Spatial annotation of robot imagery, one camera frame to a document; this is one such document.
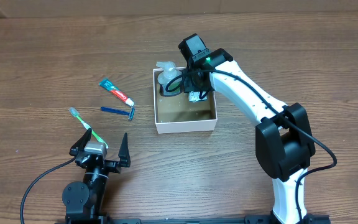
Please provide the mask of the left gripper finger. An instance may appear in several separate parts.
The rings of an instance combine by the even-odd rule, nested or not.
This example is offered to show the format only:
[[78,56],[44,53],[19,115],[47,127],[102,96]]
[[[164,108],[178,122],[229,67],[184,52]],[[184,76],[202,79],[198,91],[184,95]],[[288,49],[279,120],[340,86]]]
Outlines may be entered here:
[[89,128],[84,135],[79,138],[79,140],[77,140],[76,143],[74,143],[74,145],[72,145],[72,147],[70,148],[70,152],[80,152],[80,151],[84,151],[86,144],[88,143],[88,141],[90,141],[92,136],[92,129]]
[[127,135],[127,133],[124,133],[118,156],[119,156],[119,159],[120,159],[120,161],[119,161],[120,165],[122,167],[130,167],[131,166],[131,157],[130,157],[130,154],[129,154],[128,135]]

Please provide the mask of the green white soap bar box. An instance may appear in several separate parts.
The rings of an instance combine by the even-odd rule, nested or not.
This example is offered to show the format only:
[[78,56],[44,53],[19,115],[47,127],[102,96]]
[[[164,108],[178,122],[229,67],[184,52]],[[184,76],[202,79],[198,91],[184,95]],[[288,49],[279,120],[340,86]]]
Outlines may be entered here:
[[208,99],[208,94],[205,91],[191,91],[188,94],[188,100],[192,103],[205,101]]

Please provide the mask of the purple soap pump bottle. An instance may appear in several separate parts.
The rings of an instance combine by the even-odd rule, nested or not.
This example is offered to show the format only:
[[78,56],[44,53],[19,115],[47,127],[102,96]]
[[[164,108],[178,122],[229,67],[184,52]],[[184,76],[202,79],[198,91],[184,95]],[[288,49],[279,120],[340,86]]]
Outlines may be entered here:
[[166,87],[172,79],[181,75],[181,71],[177,70],[176,65],[172,61],[156,62],[156,66],[163,70],[157,77],[157,81],[160,84],[160,94],[164,97],[179,95],[182,92],[180,87],[181,78],[175,80],[168,87],[169,90],[173,91],[168,92]]

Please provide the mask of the green toothbrush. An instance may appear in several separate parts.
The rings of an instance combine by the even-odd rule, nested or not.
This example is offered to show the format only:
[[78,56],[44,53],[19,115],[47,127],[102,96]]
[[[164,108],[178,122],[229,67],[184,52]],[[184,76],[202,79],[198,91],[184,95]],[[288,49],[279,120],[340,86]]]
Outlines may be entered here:
[[[80,123],[83,125],[83,127],[84,127],[86,130],[91,129],[91,126],[81,118],[79,112],[78,112],[74,107],[69,107],[68,110],[69,110],[70,114],[71,114],[74,118],[76,118],[76,119],[78,119],[78,120],[80,121]],[[101,143],[104,143],[105,146],[106,146],[106,149],[109,149],[108,144],[107,144],[94,130],[92,130],[91,133],[92,133],[92,135],[96,138],[97,141],[99,141],[99,142],[101,142]]]

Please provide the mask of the blue disposable razor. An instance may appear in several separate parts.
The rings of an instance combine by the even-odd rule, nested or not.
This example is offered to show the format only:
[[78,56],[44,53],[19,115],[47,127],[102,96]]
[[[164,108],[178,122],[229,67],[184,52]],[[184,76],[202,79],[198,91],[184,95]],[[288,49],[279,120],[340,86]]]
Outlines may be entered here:
[[124,111],[114,108],[108,108],[108,107],[100,107],[101,111],[108,112],[108,113],[114,113],[114,114],[121,114],[128,117],[128,120],[132,120],[135,113],[135,108],[132,107],[130,111]]

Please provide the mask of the red green toothpaste tube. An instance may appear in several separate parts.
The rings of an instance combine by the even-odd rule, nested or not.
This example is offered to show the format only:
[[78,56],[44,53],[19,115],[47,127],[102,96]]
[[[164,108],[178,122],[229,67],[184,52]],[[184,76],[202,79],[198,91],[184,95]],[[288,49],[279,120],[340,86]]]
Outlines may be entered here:
[[99,86],[103,87],[105,90],[119,98],[126,105],[133,107],[135,103],[129,98],[126,94],[124,94],[118,87],[110,81],[108,78],[105,78],[99,83]]

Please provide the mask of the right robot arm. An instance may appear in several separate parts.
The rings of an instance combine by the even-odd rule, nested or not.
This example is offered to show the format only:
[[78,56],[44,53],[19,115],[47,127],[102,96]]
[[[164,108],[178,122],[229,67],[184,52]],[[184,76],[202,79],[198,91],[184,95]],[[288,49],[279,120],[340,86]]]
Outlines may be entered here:
[[187,62],[185,90],[216,91],[230,99],[255,125],[255,155],[272,178],[275,197],[265,223],[314,223],[304,205],[304,175],[315,154],[304,107],[288,106],[253,82],[224,49],[211,51],[197,34],[178,46]]

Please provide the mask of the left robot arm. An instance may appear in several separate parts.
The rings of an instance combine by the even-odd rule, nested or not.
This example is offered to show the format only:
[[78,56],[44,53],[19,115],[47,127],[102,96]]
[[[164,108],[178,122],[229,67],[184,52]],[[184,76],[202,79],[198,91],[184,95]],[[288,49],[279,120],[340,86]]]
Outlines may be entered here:
[[106,159],[105,143],[92,141],[91,137],[92,130],[89,129],[69,152],[85,174],[82,181],[71,182],[63,190],[65,223],[112,223],[111,217],[101,211],[109,174],[119,174],[123,167],[131,166],[127,133],[122,139],[118,161]]

